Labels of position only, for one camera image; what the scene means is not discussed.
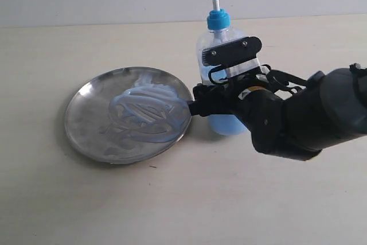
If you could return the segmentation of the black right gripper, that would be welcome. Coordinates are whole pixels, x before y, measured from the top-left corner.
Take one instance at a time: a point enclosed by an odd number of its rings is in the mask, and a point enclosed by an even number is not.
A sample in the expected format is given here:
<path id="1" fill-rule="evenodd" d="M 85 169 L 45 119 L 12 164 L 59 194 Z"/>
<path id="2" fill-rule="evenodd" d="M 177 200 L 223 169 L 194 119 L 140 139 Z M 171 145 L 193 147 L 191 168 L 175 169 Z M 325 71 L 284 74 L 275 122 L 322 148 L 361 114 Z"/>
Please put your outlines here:
<path id="1" fill-rule="evenodd" d="M 251 133 L 253 142 L 284 140 L 283 99 L 275 93 L 284 89 L 284 78 L 268 73 L 243 73 L 226 84 L 198 84 L 188 103 L 192 116 L 233 115 Z"/>

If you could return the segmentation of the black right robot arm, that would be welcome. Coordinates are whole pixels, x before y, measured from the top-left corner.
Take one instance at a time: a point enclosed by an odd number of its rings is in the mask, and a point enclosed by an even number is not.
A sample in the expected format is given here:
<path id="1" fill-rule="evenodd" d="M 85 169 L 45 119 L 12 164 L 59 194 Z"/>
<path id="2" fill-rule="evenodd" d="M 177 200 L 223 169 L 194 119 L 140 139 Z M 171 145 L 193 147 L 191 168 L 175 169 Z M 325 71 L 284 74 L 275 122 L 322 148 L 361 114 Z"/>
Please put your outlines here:
<path id="1" fill-rule="evenodd" d="M 366 69 L 357 63 L 308 79 L 264 65 L 224 83 L 198 84 L 192 115 L 234 115 L 266 155 L 307 161 L 366 136 Z"/>

